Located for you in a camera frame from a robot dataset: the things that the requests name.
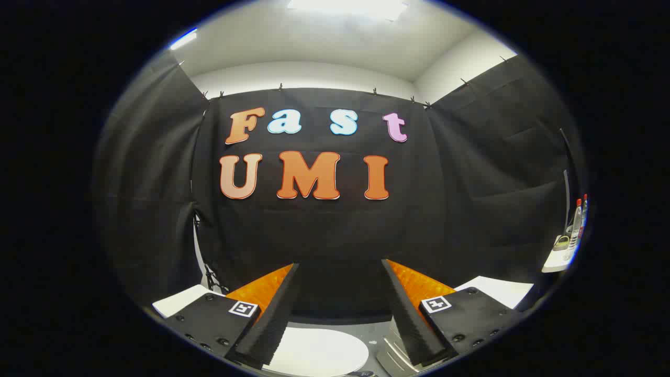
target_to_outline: orange letter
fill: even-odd
[[[257,107],[255,109],[240,111],[232,114],[232,126],[230,127],[230,136],[226,139],[226,144],[235,144],[249,139],[249,135],[245,133],[245,128],[253,131],[256,128],[256,117],[265,115],[265,109]]]
[[[388,198],[389,192],[384,188],[384,166],[389,161],[382,156],[365,156],[363,161],[368,164],[368,189],[365,191],[365,197],[374,201]]]
[[[340,155],[335,152],[323,152],[314,161],[311,168],[307,167],[302,154],[296,151],[286,151],[279,154],[279,159],[284,161],[284,173],[281,179],[281,190],[277,191],[280,199],[293,199],[297,197],[297,191],[293,189],[293,180],[297,183],[303,198],[310,195],[314,183],[314,197],[317,199],[337,199],[340,192],[335,187],[335,168]]]
[[[262,154],[252,153],[247,154],[244,158],[247,163],[247,181],[242,187],[236,187],[233,182],[233,174],[235,173],[235,164],[240,160],[237,156],[223,156],[219,162],[221,163],[221,192],[231,199],[244,199],[253,194],[256,189],[256,171],[258,170],[258,163],[263,159]]]

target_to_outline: black curtain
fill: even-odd
[[[198,284],[192,154],[208,102],[169,52],[123,93],[100,136],[92,192],[97,229],[141,306]]]
[[[249,139],[227,146],[233,113],[265,108]],[[295,134],[267,131],[282,109],[301,113]],[[349,109],[358,129],[330,131],[330,114]],[[404,143],[382,116],[405,120]],[[390,316],[380,259],[447,285],[478,276],[534,282],[565,217],[563,170],[570,144],[585,182],[569,113],[533,66],[515,57],[472,79],[430,108],[405,99],[336,89],[283,89],[205,100],[165,53],[146,66],[112,110],[93,191],[98,226],[113,266],[142,305],[200,281],[192,215],[201,218],[203,259],[234,290],[292,262],[303,291],[295,320],[343,323]],[[340,154],[340,198],[284,200],[279,153],[308,165]],[[255,192],[236,201],[220,191],[219,158],[261,153]],[[389,159],[390,197],[370,201],[363,158]]]

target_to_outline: white ceiling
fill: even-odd
[[[424,0],[396,21],[288,9],[260,0],[218,14],[173,51],[189,76],[244,64],[312,61],[353,66],[414,81],[476,26]]]

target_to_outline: water bottle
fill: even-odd
[[[570,235],[570,243],[565,249],[563,260],[572,258],[572,254],[577,250],[580,232],[582,229],[582,200],[577,199],[577,209],[575,210],[575,218],[572,221],[572,234]]]
[[[588,212],[588,195],[584,194],[584,201],[582,202],[582,227],[586,226],[587,212]]]

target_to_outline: ceiling light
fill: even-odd
[[[196,39],[196,37],[198,36],[198,34],[196,34],[196,31],[198,31],[197,28],[184,34],[181,38],[177,40],[177,42],[174,42],[172,46],[170,46],[170,50],[177,50],[179,47],[182,47],[188,42],[191,42],[192,40]]]
[[[400,0],[291,0],[289,9],[350,13],[395,21],[407,4]]]

